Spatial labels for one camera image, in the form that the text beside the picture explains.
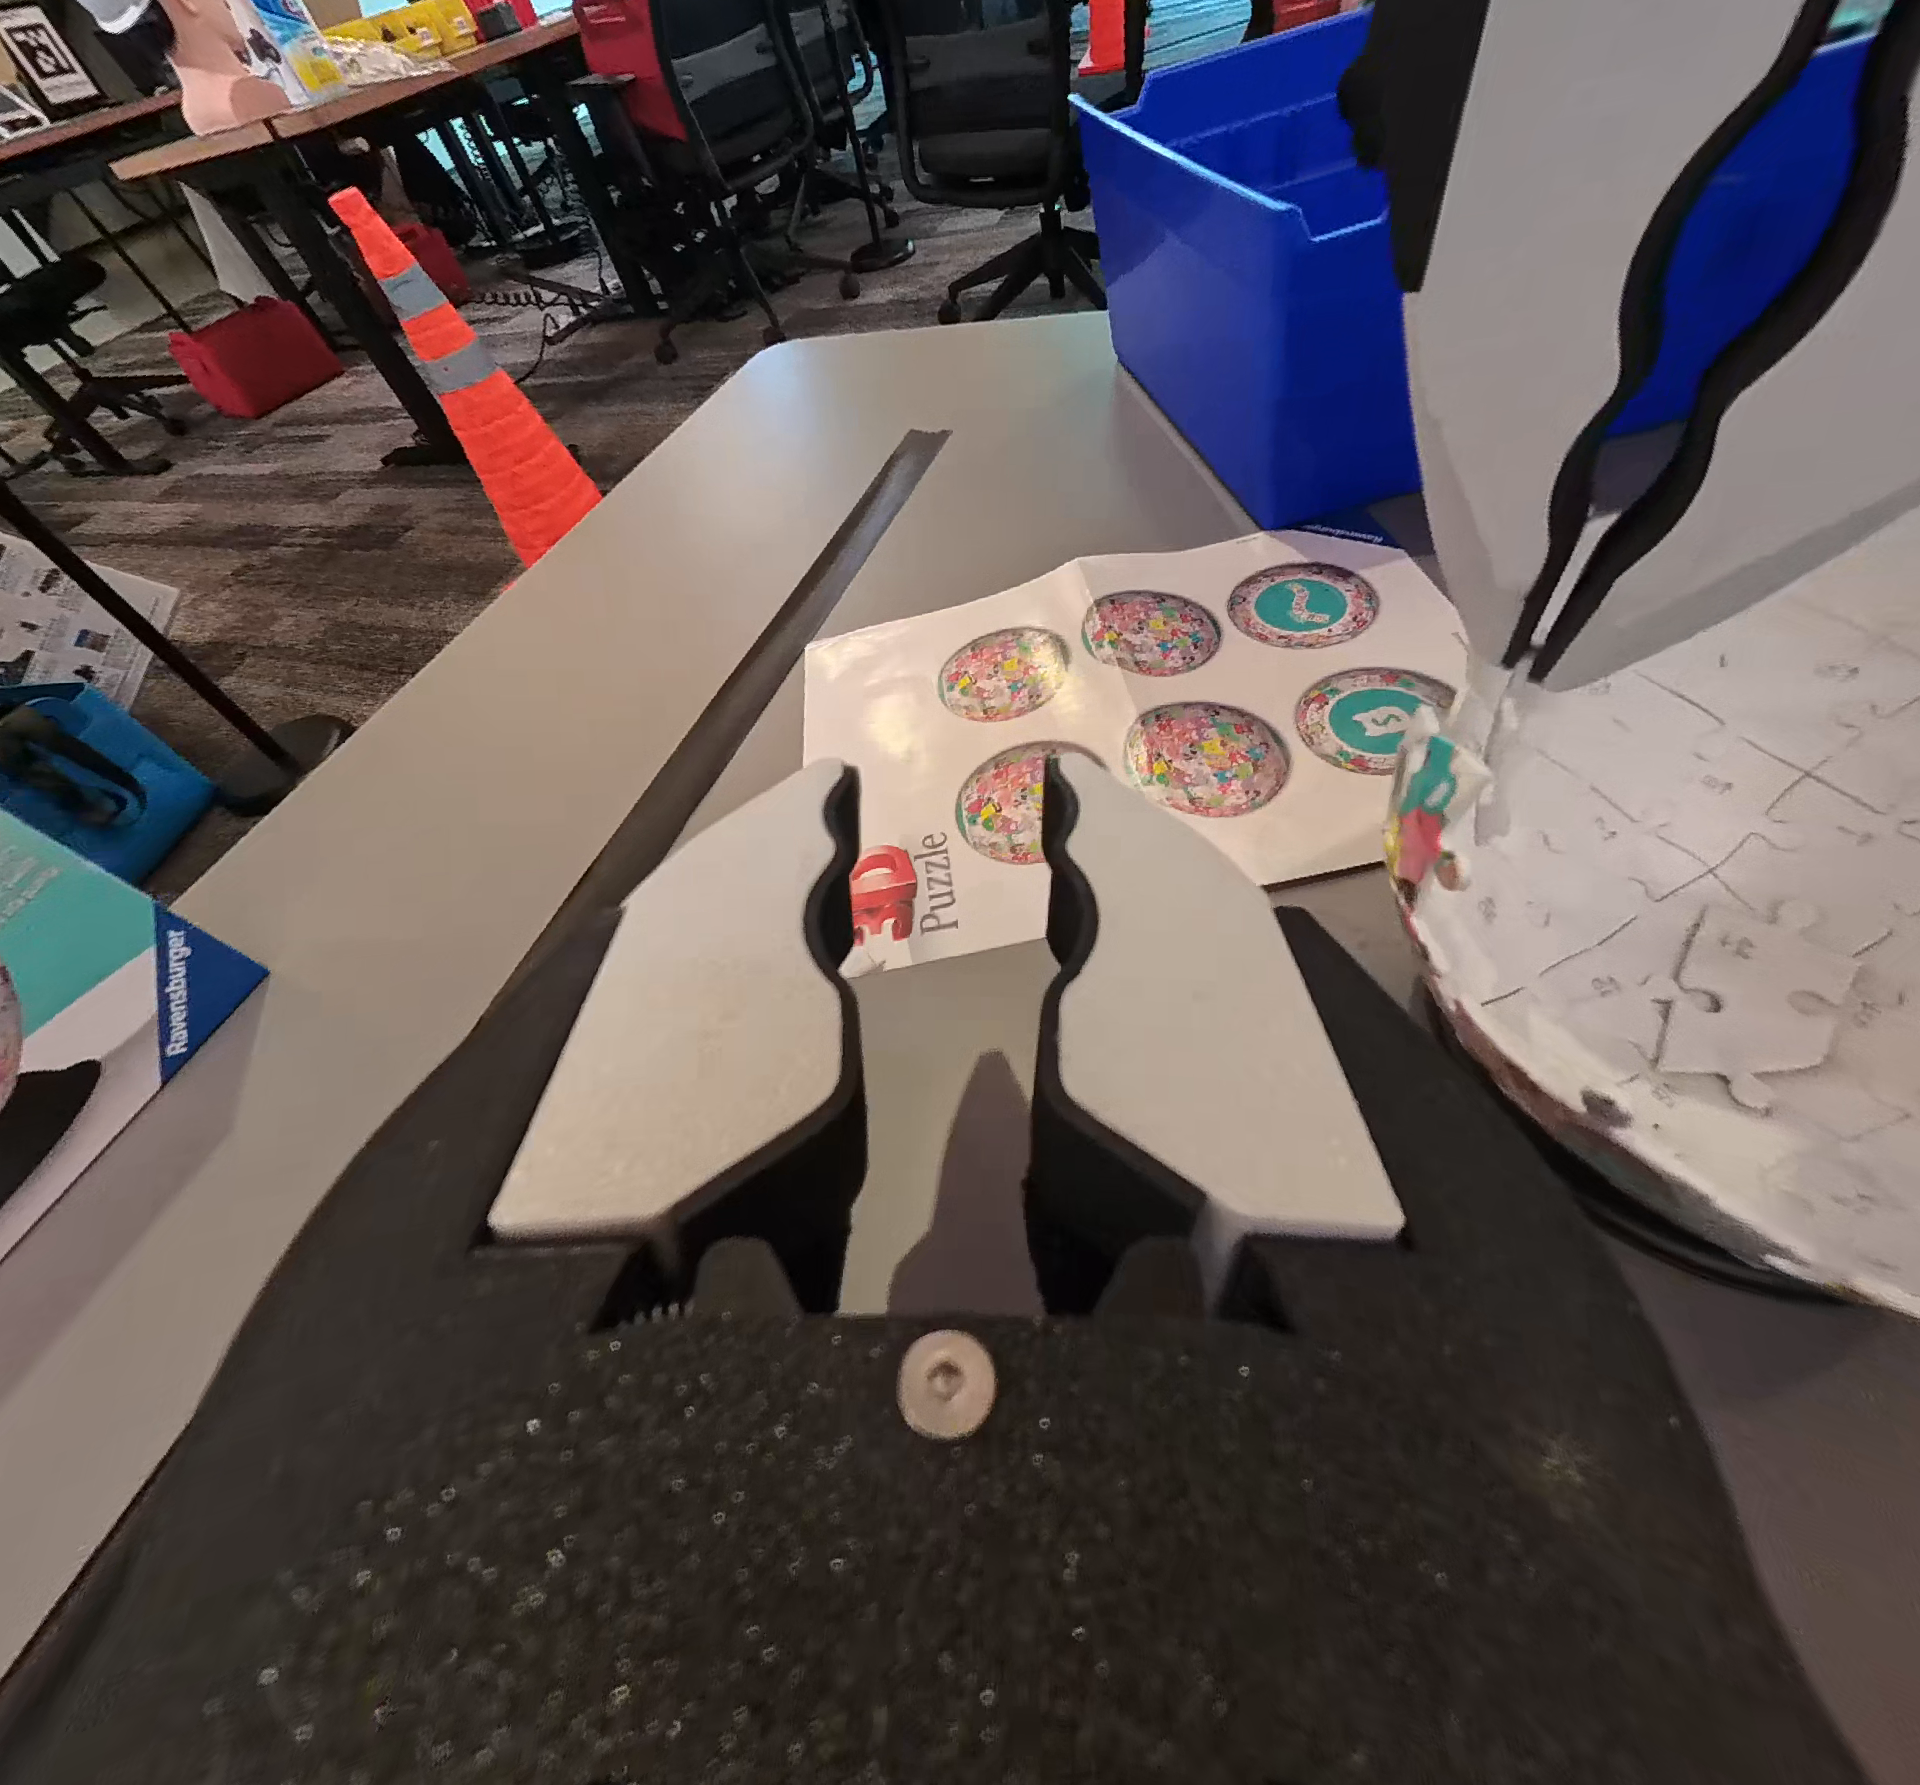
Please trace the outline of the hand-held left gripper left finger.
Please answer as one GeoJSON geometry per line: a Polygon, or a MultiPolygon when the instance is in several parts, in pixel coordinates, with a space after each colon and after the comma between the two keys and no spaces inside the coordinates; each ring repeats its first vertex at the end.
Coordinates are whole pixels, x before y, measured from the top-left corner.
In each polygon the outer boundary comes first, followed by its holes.
{"type": "Polygon", "coordinates": [[[869,1175],[853,865],[861,786],[806,763],[620,902],[488,1208],[501,1248],[640,1248],[696,1277],[763,1243],[806,1313],[838,1313],[869,1175]]]}

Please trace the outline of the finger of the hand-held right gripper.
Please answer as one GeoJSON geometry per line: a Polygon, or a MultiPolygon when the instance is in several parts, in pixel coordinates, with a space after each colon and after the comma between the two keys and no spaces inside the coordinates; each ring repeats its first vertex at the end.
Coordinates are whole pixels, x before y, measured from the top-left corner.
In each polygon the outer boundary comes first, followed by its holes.
{"type": "Polygon", "coordinates": [[[1402,294],[1427,525],[1473,666],[1529,666],[1657,478],[1587,532],[1689,212],[1838,4],[1489,0],[1427,278],[1402,294]]]}
{"type": "Polygon", "coordinates": [[[1918,504],[1918,19],[1857,78],[1832,225],[1707,367],[1529,658],[1567,694],[1733,619],[1918,504]]]}

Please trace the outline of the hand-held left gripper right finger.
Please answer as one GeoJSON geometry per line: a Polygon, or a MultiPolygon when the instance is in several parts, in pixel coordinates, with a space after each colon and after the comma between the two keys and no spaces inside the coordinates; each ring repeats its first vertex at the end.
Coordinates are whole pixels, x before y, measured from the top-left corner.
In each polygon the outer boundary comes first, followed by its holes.
{"type": "Polygon", "coordinates": [[[1187,1260],[1204,1308],[1255,1241],[1394,1243],[1402,1205],[1265,891],[1088,756],[1042,763],[1042,861],[1042,1308],[1091,1313],[1140,1243],[1187,1260]]]}

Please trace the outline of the partly built puzzle ball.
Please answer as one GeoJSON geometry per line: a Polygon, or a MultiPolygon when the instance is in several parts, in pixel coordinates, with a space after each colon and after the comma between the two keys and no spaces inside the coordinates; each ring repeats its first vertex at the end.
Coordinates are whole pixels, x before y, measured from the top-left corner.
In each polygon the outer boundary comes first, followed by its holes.
{"type": "Polygon", "coordinates": [[[1443,1028],[1618,1217],[1918,1317],[1918,514],[1496,742],[1443,1028]]]}

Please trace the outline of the black ball stand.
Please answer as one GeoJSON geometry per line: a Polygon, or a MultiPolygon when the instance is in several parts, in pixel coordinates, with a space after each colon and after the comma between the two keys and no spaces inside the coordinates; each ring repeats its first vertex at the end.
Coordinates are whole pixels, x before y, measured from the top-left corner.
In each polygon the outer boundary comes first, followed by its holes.
{"type": "Polygon", "coordinates": [[[1857,1297],[1832,1293],[1803,1277],[1762,1267],[1632,1196],[1615,1179],[1594,1170],[1574,1152],[1559,1144],[1515,1093],[1499,1087],[1496,1075],[1483,1063],[1477,1063],[1470,1047],[1459,1038],[1450,1014],[1438,1002],[1430,986],[1417,986],[1415,1002],[1430,1038],[1452,1055],[1452,1063],[1467,1068],[1477,1082],[1507,1107],[1507,1116],[1519,1127],[1536,1157],[1571,1194],[1584,1219],[1594,1221],[1594,1227],[1604,1230],[1610,1241],[1632,1248],[1672,1271],[1683,1271],[1702,1283],[1715,1283],[1728,1293],[1765,1297],[1773,1301],[1791,1301],[1796,1308],[1818,1312],[1871,1308],[1871,1301],[1857,1297]]]}

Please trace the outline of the printed puzzle box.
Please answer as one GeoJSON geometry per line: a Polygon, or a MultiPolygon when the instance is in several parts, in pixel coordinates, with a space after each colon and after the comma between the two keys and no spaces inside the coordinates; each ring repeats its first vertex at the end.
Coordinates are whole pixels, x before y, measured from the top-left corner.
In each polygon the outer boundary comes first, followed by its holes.
{"type": "Polygon", "coordinates": [[[3,814],[3,1256],[266,969],[3,814]]]}

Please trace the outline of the black office chair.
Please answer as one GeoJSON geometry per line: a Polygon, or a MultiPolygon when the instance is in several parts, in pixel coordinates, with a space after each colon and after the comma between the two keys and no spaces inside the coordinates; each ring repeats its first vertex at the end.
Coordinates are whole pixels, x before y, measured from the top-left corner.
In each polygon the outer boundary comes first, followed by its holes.
{"type": "Polygon", "coordinates": [[[875,0],[903,189],[927,207],[1031,212],[1037,227],[946,284],[938,324],[994,320],[1042,284],[1107,307],[1073,111],[1067,0],[875,0]]]}

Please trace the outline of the blue bag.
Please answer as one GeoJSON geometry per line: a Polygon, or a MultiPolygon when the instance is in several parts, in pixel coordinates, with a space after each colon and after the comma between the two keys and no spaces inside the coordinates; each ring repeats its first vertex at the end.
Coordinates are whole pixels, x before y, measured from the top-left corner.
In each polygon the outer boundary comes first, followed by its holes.
{"type": "Polygon", "coordinates": [[[3,690],[3,814],[142,888],[218,789],[96,688],[3,690]]]}

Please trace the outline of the office chair with red cover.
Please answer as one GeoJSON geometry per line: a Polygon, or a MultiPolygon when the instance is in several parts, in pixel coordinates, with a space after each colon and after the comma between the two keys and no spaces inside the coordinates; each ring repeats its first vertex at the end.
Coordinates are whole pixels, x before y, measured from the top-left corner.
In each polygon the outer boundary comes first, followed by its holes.
{"type": "Polygon", "coordinates": [[[853,261],[796,237],[817,138],[776,0],[574,0],[572,15],[617,268],[660,294],[659,364],[711,312],[761,313],[761,341],[785,341],[770,294],[802,275],[858,299],[853,261]]]}

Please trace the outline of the white floor paper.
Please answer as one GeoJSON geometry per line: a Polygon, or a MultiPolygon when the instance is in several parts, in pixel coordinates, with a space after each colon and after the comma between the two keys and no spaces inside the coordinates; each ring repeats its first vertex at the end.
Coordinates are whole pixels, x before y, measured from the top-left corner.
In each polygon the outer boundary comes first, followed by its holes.
{"type": "Polygon", "coordinates": [[[18,537],[3,537],[3,690],[87,682],[130,712],[150,648],[18,537]]]}

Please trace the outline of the large red bin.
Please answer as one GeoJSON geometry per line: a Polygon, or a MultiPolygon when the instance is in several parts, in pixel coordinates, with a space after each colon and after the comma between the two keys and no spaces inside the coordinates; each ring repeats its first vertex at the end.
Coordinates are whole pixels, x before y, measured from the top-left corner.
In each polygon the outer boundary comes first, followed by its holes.
{"type": "Polygon", "coordinates": [[[343,377],[317,320],[286,299],[253,299],[201,331],[168,331],[184,385],[225,418],[258,421],[343,377]]]}

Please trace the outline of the yellow bin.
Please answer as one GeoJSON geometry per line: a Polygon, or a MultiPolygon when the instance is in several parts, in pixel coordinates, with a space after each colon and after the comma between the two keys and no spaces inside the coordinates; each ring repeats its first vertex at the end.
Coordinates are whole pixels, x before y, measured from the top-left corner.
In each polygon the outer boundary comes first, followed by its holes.
{"type": "Polygon", "coordinates": [[[409,0],[368,19],[324,25],[341,43],[385,43],[409,60],[462,60],[480,45],[467,0],[409,0]]]}

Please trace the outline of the white wipes canister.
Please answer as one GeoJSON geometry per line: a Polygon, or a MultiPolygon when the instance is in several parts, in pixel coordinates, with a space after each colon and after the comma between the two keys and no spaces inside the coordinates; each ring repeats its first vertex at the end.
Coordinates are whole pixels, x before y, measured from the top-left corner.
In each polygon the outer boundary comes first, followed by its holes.
{"type": "Polygon", "coordinates": [[[349,80],[303,0],[229,0],[253,65],[294,109],[349,96],[349,80]]]}

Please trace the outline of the black marker tag board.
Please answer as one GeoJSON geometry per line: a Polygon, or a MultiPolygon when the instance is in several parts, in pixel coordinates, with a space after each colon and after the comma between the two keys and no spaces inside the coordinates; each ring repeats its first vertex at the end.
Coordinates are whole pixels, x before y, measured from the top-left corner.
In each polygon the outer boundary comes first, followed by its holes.
{"type": "Polygon", "coordinates": [[[44,116],[76,116],[106,106],[61,27],[29,0],[3,4],[3,80],[25,94],[44,116]]]}

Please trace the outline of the black stanchion post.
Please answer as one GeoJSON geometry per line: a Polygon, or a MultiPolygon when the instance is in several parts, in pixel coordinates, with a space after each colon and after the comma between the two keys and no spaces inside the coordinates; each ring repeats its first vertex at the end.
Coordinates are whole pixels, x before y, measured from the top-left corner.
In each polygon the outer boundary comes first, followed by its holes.
{"type": "Polygon", "coordinates": [[[327,763],[355,728],[341,716],[309,715],[279,728],[258,723],[216,676],[210,676],[153,619],[149,619],[105,572],[52,532],[3,484],[3,522],[25,540],[47,562],[82,590],[112,623],[130,631],[157,663],[162,663],[206,709],[211,709],[242,742],[246,754],[218,773],[218,803],[233,815],[270,814],[288,791],[327,763]]]}

